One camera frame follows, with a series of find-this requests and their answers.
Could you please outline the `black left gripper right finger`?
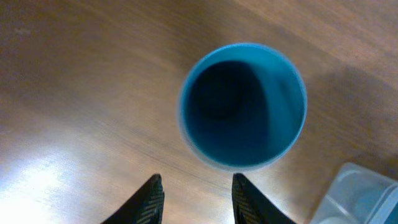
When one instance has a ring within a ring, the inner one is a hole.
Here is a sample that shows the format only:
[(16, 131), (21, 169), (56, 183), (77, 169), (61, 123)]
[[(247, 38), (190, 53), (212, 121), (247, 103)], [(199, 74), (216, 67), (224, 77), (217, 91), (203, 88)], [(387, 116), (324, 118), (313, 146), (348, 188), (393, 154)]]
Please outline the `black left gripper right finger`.
[(233, 174), (235, 224), (294, 224), (243, 174)]

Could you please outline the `blue cup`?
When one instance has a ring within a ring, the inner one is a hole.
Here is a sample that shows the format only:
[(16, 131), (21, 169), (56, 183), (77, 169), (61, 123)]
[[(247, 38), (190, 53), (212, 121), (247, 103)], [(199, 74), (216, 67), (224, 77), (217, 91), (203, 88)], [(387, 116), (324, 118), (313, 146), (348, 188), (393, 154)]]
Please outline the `blue cup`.
[(230, 44), (205, 55), (188, 73), (178, 127), (205, 164), (246, 172), (292, 148), (307, 108), (303, 79), (284, 54), (257, 43)]

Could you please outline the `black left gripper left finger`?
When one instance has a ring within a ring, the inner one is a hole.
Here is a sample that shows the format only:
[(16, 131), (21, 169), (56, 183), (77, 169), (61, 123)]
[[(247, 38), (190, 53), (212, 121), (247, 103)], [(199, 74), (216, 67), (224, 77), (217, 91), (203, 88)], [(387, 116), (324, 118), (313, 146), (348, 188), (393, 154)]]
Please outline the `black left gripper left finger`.
[(161, 224), (164, 199), (161, 175), (154, 174), (102, 224)]

